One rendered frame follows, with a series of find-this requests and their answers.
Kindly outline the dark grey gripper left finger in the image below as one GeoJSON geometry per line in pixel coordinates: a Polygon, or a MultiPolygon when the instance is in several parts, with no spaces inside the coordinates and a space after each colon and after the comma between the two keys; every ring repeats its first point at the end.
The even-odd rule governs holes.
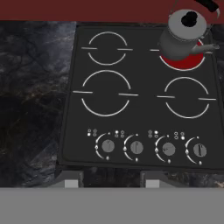
{"type": "Polygon", "coordinates": [[[57,186],[63,188],[81,188],[83,187],[82,171],[63,171],[57,177],[57,186]]]}

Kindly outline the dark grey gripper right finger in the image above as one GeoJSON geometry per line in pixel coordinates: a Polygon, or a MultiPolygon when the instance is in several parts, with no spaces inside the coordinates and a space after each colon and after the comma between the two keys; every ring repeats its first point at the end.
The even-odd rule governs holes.
{"type": "Polygon", "coordinates": [[[142,171],[140,174],[140,186],[143,188],[168,187],[166,177],[161,171],[142,171]]]}

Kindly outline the grey metal kettle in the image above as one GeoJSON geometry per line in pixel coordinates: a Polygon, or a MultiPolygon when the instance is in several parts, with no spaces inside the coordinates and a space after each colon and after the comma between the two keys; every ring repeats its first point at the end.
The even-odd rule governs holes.
{"type": "Polygon", "coordinates": [[[189,55],[207,53],[218,50],[216,44],[198,45],[209,33],[205,17],[195,9],[175,10],[178,2],[175,0],[159,41],[161,55],[168,60],[179,61],[189,55]]]}

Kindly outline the grey round hob knob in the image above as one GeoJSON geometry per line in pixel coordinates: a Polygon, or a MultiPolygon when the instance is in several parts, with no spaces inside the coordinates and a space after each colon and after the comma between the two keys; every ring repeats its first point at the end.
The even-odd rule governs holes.
{"type": "Polygon", "coordinates": [[[141,142],[139,142],[139,141],[134,141],[134,142],[130,145],[130,150],[131,150],[134,154],[138,155],[138,154],[141,154],[141,153],[143,152],[144,147],[143,147],[143,145],[142,145],[141,142]]]}
{"type": "Polygon", "coordinates": [[[193,152],[197,157],[203,158],[207,154],[207,148],[203,144],[197,143],[193,146],[193,152]]]}
{"type": "Polygon", "coordinates": [[[172,156],[175,153],[175,146],[172,143],[165,143],[162,147],[163,153],[166,156],[172,156]]]}
{"type": "Polygon", "coordinates": [[[106,139],[102,142],[101,147],[105,152],[112,152],[115,148],[115,144],[112,140],[106,139]]]}

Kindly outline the black electric hob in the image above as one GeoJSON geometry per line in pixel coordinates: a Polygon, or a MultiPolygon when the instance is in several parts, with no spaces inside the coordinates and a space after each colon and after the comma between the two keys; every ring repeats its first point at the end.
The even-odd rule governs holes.
{"type": "Polygon", "coordinates": [[[59,162],[224,172],[224,108],[214,56],[188,69],[162,61],[159,27],[80,26],[75,33],[59,162]],[[112,140],[112,152],[102,142],[112,140]],[[130,145],[139,141],[141,154],[130,145]],[[172,156],[163,145],[172,143],[172,156]],[[195,144],[206,147],[197,157],[195,144]]]}

